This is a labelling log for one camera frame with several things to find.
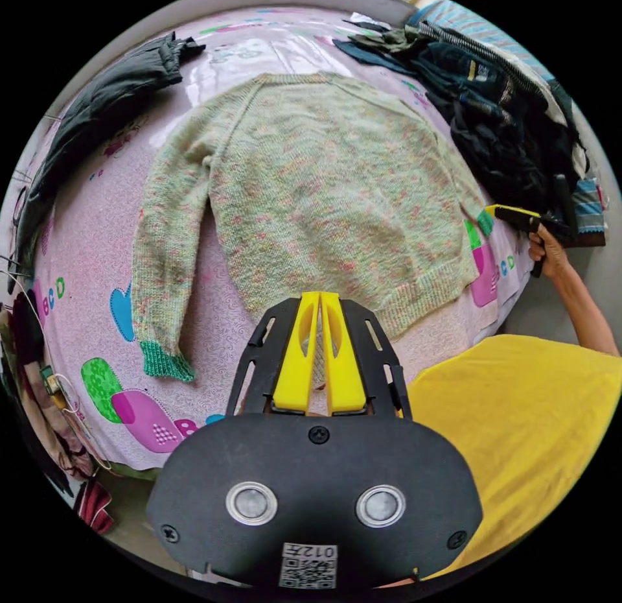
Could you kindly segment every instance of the cartoon print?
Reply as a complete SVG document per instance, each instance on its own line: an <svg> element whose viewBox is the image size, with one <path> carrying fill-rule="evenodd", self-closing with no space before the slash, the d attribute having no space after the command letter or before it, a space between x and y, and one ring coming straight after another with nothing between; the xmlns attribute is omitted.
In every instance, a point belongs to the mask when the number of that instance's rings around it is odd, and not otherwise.
<svg viewBox="0 0 622 603"><path fill-rule="evenodd" d="M304 13L301 8L258 8L258 13Z"/></svg>
<svg viewBox="0 0 622 603"><path fill-rule="evenodd" d="M128 285L124 292L120 288L112 290L110 294L110 313L117 325L121 337L127 342L135 339L134 328L132 326L132 284Z"/></svg>
<svg viewBox="0 0 622 603"><path fill-rule="evenodd" d="M185 438L160 406L143 391L121 391L112 396L111 404L123 425L151 452L172 452Z"/></svg>
<svg viewBox="0 0 622 603"><path fill-rule="evenodd" d="M495 276L495 263L492 248L487 243L482 243L479 233L471 221L465 221L468 238L473 251L473 259L478 267L479 277L471 283L471 295L473 302L478 307L485 307L497 300L497 280Z"/></svg>
<svg viewBox="0 0 622 603"><path fill-rule="evenodd" d="M214 30L214 32L229 32L230 30L242 30L244 28L257 28L258 26L261 26L261 25L262 24L233 24L230 26L217 28L216 30Z"/></svg>
<svg viewBox="0 0 622 603"><path fill-rule="evenodd" d="M149 115L143 115L134 121L130 121L124 128L121 128L111 139L104 143L102 155L107 158L120 158L127 151L127 145L132 142L134 136L140 132L148 119Z"/></svg>
<svg viewBox="0 0 622 603"><path fill-rule="evenodd" d="M100 415L111 423L122 423L112 405L112 397L123 391L123 387L108 363L104 359L91 359L82 366L80 373L86 392Z"/></svg>
<svg viewBox="0 0 622 603"><path fill-rule="evenodd" d="M168 454L198 430L192 420L172 421L144 391L124 389L104 359L90 359L80 373L86 392L102 417L123 424L151 452Z"/></svg>
<svg viewBox="0 0 622 603"><path fill-rule="evenodd" d="M220 421L223 420L225 418L224 415L210 415L206 420L205 420L205 425L209 426L211 423L214 423L215 421Z"/></svg>
<svg viewBox="0 0 622 603"><path fill-rule="evenodd" d="M316 35L314 35L313 39L315 39L316 41L319 41L323 45L332 45L332 46L335 45L332 42L332 38L331 37L322 37L321 35L317 35L316 34Z"/></svg>
<svg viewBox="0 0 622 603"><path fill-rule="evenodd" d="M41 292L41 281L39 279L35 279L32 284L32 292L36 301L37 314L39 316L39 320L41 321L41 326L44 327L47 317L50 315L50 312L54 309L54 307L56 307L56 303L54 301L54 288L49 288L47 294L43 295ZM64 295L65 280L63 277L59 277L56 280L56 299L60 300Z"/></svg>
<svg viewBox="0 0 622 603"><path fill-rule="evenodd" d="M421 104L427 108L430 105L428 98L423 94L418 86L414 85L412 82L408 82L407 80L402 80L402 82L413 92L416 106Z"/></svg>
<svg viewBox="0 0 622 603"><path fill-rule="evenodd" d="M502 259L501 260L501 264L497 264L495 266L495 274L496 274L496 278L497 281L502 277L507 277L507 274L510 270L514 270L514 266L516 266L516 261L514 260L514 256L513 255L508 255L507 256L507 261Z"/></svg>
<svg viewBox="0 0 622 603"><path fill-rule="evenodd" d="M237 56L238 58L256 58L261 56L261 52L257 50L246 49L243 46L237 48L236 45L221 45L212 50L213 57L210 58L209 64L219 64L226 63L232 56Z"/></svg>
<svg viewBox="0 0 622 603"><path fill-rule="evenodd" d="M214 26L213 28L206 28L205 30L202 30L199 33L199 36L204 35L204 34L210 34L212 32L218 32L222 28L229 28L229 26L231 26L231 24L223 24L222 26Z"/></svg>

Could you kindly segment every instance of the black handle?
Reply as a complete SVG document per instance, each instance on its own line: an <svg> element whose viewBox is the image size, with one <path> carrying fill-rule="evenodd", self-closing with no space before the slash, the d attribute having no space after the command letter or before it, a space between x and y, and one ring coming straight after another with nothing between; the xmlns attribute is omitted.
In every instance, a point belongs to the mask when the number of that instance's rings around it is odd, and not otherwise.
<svg viewBox="0 0 622 603"><path fill-rule="evenodd" d="M538 233L538 229L540 227L540 218L532 217L529 220L529 226L531 227L531 233ZM544 266L544 260L546 259L546 255L542 256L540 261L535 261L533 264L533 269L531 271L531 276L535 279L539 279L542 274L542 267Z"/></svg>
<svg viewBox="0 0 622 603"><path fill-rule="evenodd" d="M535 279L539 279L542 274L542 266L544 265L544 260L546 259L546 255L537 262L534 262L533 269L531 271L531 276Z"/></svg>

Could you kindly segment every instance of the round sensor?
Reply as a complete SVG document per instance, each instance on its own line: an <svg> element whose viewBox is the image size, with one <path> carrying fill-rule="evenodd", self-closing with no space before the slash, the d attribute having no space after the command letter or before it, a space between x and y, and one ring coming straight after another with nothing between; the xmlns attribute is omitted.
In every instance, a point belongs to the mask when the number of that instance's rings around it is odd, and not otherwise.
<svg viewBox="0 0 622 603"><path fill-rule="evenodd" d="M356 516L367 527L388 527L404 514L406 498L394 486L374 486L366 490L356 503Z"/></svg>
<svg viewBox="0 0 622 603"><path fill-rule="evenodd" d="M277 498L258 482L236 484L227 493L227 511L243 525L263 525L277 513Z"/></svg>

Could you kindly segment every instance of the striped cloth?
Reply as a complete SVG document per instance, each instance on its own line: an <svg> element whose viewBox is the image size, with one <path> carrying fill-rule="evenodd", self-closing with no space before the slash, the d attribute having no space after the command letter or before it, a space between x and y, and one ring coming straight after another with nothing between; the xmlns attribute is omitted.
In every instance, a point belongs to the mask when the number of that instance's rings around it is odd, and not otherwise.
<svg viewBox="0 0 622 603"><path fill-rule="evenodd" d="M525 75L525 73L515 64L510 63L494 49L484 45L477 39L473 39L459 30L452 30L438 26L437 24L429 22L427 19L425 21L421 21L417 25L417 32L429 37L430 39L442 41L443 43L451 43L452 45L462 48L466 52L485 58L488 62L501 67L505 73L512 78L516 86L524 91L532 93L533 95L537 95L541 99L544 99L544 95L542 94L540 87L533 81L533 79Z"/></svg>
<svg viewBox="0 0 622 603"><path fill-rule="evenodd" d="M605 217L596 180L579 180L572 194L579 233L604 233Z"/></svg>
<svg viewBox="0 0 622 603"><path fill-rule="evenodd" d="M481 43L501 47L529 65L544 80L555 80L555 76L520 43L487 19L451 0L438 0L426 6L417 11L407 24L415 26L421 21L451 28Z"/></svg>

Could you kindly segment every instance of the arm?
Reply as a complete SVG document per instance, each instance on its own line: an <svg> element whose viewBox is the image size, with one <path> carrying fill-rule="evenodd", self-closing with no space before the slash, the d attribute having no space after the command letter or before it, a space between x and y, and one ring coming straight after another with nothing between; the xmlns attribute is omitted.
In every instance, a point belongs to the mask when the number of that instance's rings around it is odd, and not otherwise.
<svg viewBox="0 0 622 603"><path fill-rule="evenodd" d="M570 316L579 345L619 357L614 334L577 271L570 266L552 281Z"/></svg>
<svg viewBox="0 0 622 603"><path fill-rule="evenodd" d="M529 255L539 261L546 254L542 272L551 279L568 312L579 345L615 357L620 356L614 335L577 271L570 265L559 242L542 226L529 234Z"/></svg>

